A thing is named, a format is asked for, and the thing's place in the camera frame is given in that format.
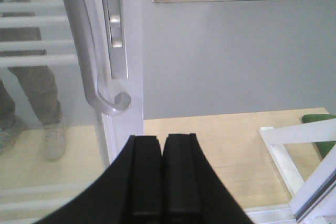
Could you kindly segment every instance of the green cushion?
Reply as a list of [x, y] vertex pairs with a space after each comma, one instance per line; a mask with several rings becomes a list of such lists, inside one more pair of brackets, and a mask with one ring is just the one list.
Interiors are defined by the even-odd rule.
[[[329, 114], [309, 114], [304, 115], [302, 117], [303, 123], [312, 123], [316, 121], [322, 121], [327, 119], [334, 119], [336, 118], [336, 115], [329, 115]], [[330, 141], [330, 142], [317, 142], [316, 147], [319, 150], [321, 156], [325, 158], [325, 156], [330, 152], [330, 150], [334, 147], [336, 142]]]

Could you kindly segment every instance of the gray wall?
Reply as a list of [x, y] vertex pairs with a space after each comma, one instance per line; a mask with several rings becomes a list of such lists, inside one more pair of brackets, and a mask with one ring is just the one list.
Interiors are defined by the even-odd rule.
[[336, 113], [336, 0], [143, 0], [145, 119]]

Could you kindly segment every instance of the door handle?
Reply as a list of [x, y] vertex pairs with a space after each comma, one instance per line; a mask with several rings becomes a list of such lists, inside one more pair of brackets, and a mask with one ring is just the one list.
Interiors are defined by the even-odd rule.
[[99, 91], [98, 71], [103, 71], [106, 55], [103, 48], [103, 34], [99, 27], [98, 13], [90, 12], [85, 0], [63, 0], [75, 41], [76, 52], [88, 103], [103, 114], [115, 114], [129, 108], [131, 97], [120, 92], [114, 103], [106, 100]]

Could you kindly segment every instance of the white sneaker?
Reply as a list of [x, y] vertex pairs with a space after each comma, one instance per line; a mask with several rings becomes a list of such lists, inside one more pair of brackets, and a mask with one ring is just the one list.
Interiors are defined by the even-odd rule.
[[19, 135], [26, 128], [26, 124], [19, 118], [15, 116], [15, 121], [12, 127], [5, 129], [4, 131], [0, 129], [0, 154], [12, 148], [16, 141], [16, 136]]
[[63, 156], [67, 148], [64, 120], [59, 123], [44, 124], [43, 155], [47, 160], [56, 160]]

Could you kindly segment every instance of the person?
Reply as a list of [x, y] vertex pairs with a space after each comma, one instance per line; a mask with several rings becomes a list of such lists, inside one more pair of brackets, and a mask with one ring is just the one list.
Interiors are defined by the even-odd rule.
[[[30, 2], [30, 0], [0, 0], [0, 3]], [[31, 12], [1, 13], [2, 17], [34, 16]], [[0, 42], [41, 40], [38, 27], [0, 28]], [[1, 51], [3, 56], [44, 55], [45, 50]], [[60, 102], [57, 99], [55, 76], [47, 66], [10, 67], [24, 93], [28, 97], [39, 121], [43, 124], [43, 154], [47, 160], [55, 160], [66, 151], [65, 123]], [[26, 128], [21, 118], [15, 115], [15, 102], [0, 80], [0, 154], [15, 144], [16, 137]]]

